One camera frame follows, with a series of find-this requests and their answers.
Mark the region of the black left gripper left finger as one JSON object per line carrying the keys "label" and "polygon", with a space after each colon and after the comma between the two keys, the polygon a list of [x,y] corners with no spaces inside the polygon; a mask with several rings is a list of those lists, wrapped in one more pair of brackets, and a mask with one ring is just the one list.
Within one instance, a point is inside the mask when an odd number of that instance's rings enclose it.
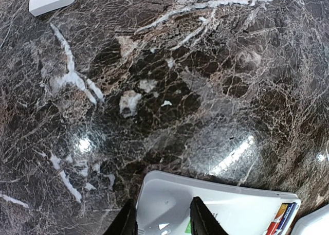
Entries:
{"label": "black left gripper left finger", "polygon": [[130,198],[121,208],[103,235],[137,235],[137,211],[135,201]]}

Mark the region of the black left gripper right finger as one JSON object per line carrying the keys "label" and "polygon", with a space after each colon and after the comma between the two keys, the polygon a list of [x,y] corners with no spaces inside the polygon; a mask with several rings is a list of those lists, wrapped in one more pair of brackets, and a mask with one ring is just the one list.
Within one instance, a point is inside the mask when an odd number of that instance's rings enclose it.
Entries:
{"label": "black left gripper right finger", "polygon": [[190,223],[192,235],[228,235],[198,196],[190,204]]}

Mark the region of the white TCL remote control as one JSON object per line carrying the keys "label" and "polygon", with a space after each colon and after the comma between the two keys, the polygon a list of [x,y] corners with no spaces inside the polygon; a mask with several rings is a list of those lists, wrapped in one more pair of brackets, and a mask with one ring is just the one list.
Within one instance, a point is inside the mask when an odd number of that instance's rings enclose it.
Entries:
{"label": "white TCL remote control", "polygon": [[191,234],[190,204],[196,196],[228,234],[265,234],[282,203],[297,203],[281,233],[286,234],[301,204],[293,193],[151,171],[143,180],[136,204],[138,234]]}

